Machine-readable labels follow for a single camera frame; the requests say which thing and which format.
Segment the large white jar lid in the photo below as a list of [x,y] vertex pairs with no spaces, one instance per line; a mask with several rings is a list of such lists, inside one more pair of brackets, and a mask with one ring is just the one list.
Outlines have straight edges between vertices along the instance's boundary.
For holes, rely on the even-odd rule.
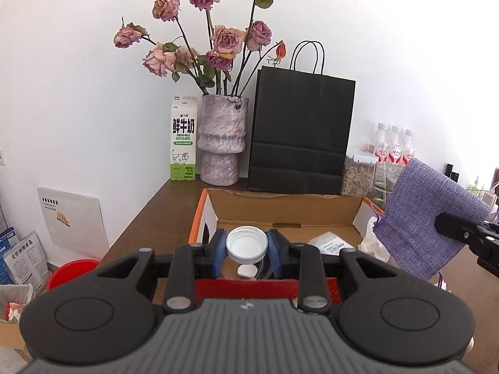
[[226,239],[228,256],[238,264],[260,262],[268,248],[266,233],[261,229],[245,225],[232,229]]

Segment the white charger dock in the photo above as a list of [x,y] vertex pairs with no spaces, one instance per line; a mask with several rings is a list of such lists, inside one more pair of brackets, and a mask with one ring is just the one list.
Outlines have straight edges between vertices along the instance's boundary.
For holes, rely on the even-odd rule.
[[237,275],[243,280],[253,280],[258,274],[259,268],[254,264],[241,264],[237,268]]

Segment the purple fabric pouch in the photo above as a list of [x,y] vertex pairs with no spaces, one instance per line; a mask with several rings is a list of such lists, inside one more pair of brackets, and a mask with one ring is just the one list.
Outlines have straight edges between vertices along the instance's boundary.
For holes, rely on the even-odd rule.
[[399,176],[373,231],[402,270],[429,280],[463,248],[462,242],[436,231],[436,217],[449,213],[480,224],[491,210],[447,176],[412,159]]

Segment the clear plastic bottle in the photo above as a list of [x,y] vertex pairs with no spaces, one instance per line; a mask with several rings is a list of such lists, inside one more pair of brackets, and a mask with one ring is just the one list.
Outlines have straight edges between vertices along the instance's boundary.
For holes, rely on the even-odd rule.
[[311,239],[308,244],[317,247],[321,254],[333,256],[338,256],[343,248],[353,248],[348,242],[330,231]]

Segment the white tissue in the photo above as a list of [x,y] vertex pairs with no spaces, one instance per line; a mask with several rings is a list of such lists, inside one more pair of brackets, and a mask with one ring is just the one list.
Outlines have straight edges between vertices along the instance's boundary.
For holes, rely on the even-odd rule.
[[367,222],[366,235],[358,249],[382,262],[388,262],[391,255],[374,233],[375,222],[377,222],[377,217],[371,217]]

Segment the red cardboard box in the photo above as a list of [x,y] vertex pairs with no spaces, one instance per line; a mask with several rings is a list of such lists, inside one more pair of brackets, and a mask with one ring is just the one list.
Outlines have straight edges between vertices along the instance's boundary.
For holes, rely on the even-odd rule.
[[217,264],[219,285],[200,284],[199,299],[208,295],[264,297],[271,290],[296,295],[294,279],[284,285],[277,260],[279,243],[288,241],[317,247],[336,256],[343,248],[382,248],[373,227],[383,215],[372,201],[361,197],[317,194],[244,193],[215,188],[202,191],[189,243],[207,243],[224,231],[222,259]]

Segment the seed storage jar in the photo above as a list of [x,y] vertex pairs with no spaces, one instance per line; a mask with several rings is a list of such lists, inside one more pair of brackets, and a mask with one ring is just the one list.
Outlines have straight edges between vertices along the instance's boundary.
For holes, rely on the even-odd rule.
[[347,149],[343,172],[341,195],[365,197],[372,184],[378,158],[369,152]]

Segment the milk carton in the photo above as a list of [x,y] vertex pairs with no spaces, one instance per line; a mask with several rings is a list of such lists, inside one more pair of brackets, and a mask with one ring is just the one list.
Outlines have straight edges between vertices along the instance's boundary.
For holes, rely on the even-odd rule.
[[198,97],[175,96],[170,120],[170,179],[194,181],[196,174],[196,144]]

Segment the purple ceramic vase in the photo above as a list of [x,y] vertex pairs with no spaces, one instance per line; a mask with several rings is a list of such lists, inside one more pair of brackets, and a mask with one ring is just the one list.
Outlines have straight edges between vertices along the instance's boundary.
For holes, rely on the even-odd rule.
[[230,95],[204,95],[198,148],[201,180],[229,187],[239,180],[239,155],[246,150],[249,99]]

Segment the black paper bag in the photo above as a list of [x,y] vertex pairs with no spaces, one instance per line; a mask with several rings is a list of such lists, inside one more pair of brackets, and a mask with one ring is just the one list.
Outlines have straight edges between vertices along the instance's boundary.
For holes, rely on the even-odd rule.
[[248,190],[338,195],[354,108],[355,83],[323,73],[263,67],[256,80]]

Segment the water bottle left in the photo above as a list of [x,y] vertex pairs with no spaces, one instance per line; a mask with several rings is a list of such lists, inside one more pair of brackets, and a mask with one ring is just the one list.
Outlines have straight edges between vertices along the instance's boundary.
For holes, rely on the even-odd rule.
[[379,122],[378,128],[371,139],[368,152],[377,158],[380,163],[386,162],[389,152],[389,144],[386,137],[387,126]]

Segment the red bucket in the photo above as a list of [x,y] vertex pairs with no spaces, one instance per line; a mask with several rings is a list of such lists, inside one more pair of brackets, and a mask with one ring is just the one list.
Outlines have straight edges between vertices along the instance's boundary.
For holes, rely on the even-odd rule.
[[67,262],[51,274],[46,289],[53,290],[58,286],[64,285],[77,277],[81,277],[81,275],[89,273],[98,265],[99,261],[93,259],[78,259]]

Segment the dried pink roses bouquet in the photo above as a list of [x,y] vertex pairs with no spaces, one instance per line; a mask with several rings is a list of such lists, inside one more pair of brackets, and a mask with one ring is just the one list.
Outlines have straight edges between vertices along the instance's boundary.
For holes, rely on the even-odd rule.
[[180,0],[155,0],[151,10],[154,19],[177,25],[177,38],[168,42],[155,41],[145,27],[122,21],[113,37],[113,45],[126,49],[146,41],[151,49],[142,58],[142,65],[151,74],[161,78],[169,76],[175,82],[186,74],[203,95],[239,97],[248,85],[241,80],[250,59],[257,58],[250,72],[255,74],[264,60],[272,66],[280,64],[287,55],[287,47],[284,41],[274,42],[270,27],[255,17],[258,8],[271,8],[273,0],[252,0],[248,25],[243,29],[214,23],[211,11],[219,2],[221,0],[189,0],[189,4],[206,18],[206,51],[195,49],[189,42],[180,23]]

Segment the blue paper packages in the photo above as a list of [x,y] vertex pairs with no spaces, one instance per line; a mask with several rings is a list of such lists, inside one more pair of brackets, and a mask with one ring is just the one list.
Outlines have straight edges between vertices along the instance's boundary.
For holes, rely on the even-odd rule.
[[46,288],[50,272],[45,252],[35,231],[31,231],[2,257],[9,276],[17,285],[32,285],[36,293]]

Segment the cardboard trash box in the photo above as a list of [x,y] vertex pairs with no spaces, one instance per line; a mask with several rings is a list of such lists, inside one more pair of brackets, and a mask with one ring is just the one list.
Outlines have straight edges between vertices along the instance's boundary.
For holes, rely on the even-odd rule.
[[21,335],[19,322],[33,295],[32,284],[1,285],[1,347],[13,349],[26,362],[31,362],[32,356]]

